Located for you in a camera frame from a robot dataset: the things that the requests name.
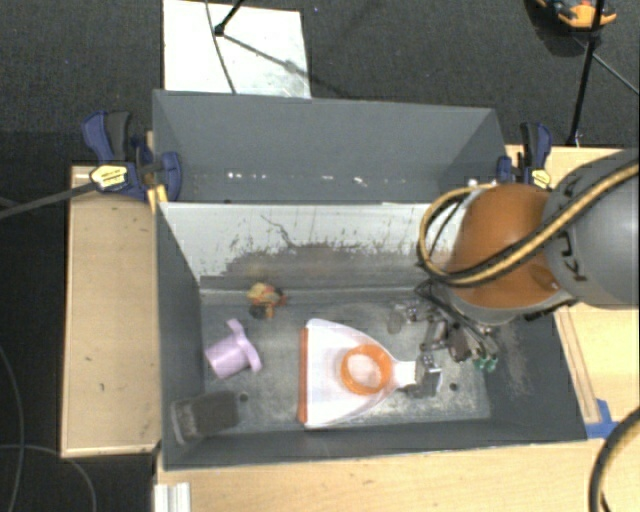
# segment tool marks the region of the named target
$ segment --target black floor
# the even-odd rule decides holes
[[[557,144],[569,134],[583,50],[533,0],[271,0],[302,9],[317,97],[488,106],[507,142],[541,121]],[[636,88],[640,3],[618,0],[619,20],[597,53]],[[0,197],[27,201],[62,190],[74,160],[91,158],[79,123],[98,110],[133,113],[151,127],[150,91],[162,85],[160,0],[6,0],[0,9]],[[638,96],[594,63],[581,143],[637,146]],[[0,344],[25,407],[26,439],[58,443],[65,287],[65,207],[0,221]],[[0,444],[18,440],[16,405],[0,369]],[[82,461],[101,511],[149,510],[151,459]],[[0,450],[0,510],[16,452]],[[66,464],[28,453],[16,510],[90,510]]]

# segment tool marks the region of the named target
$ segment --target small figurine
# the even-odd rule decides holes
[[[275,308],[287,302],[287,296],[280,288],[270,284],[256,283],[247,292],[247,298],[251,301],[249,313],[253,318],[273,318]]]

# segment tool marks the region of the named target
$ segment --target bin floor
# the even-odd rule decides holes
[[[237,318],[263,363],[257,374],[247,369],[221,381],[202,358],[206,392],[232,390],[244,399],[238,401],[240,423],[227,434],[302,428],[296,421],[299,334],[311,318],[358,329],[383,344],[396,359],[411,361],[418,356],[425,322],[407,324],[398,334],[387,332],[393,305],[415,298],[410,288],[307,288],[286,292],[287,304],[277,308],[272,319],[257,320],[249,314],[246,289],[201,288],[203,350],[227,336],[230,331],[226,320]],[[435,397],[411,398],[396,391],[371,411],[335,428],[488,418],[489,400],[482,373],[471,362],[455,363],[445,350],[434,355],[443,375]]]

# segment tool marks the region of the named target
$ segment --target blue tape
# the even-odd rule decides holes
[[[511,171],[512,161],[508,156],[498,158],[496,167],[496,181],[498,183],[513,183],[513,172]]]
[[[547,157],[551,153],[553,140],[551,139],[551,131],[542,123],[536,123],[538,128],[538,145],[535,148],[535,168],[544,169]]]
[[[600,411],[602,421],[600,423],[586,424],[584,427],[589,439],[606,439],[612,430],[616,428],[618,422],[611,419],[611,412],[609,411],[607,402],[599,398],[596,399],[596,402],[598,403],[598,410]]]

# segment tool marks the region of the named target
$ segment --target wooden board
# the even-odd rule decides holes
[[[584,512],[601,441],[432,453],[346,462],[164,473],[191,485],[193,512],[431,511]],[[613,510],[637,510],[640,436],[606,484]]]
[[[88,180],[74,168],[72,186]],[[64,457],[149,452],[160,439],[148,205],[71,201],[60,449]]]

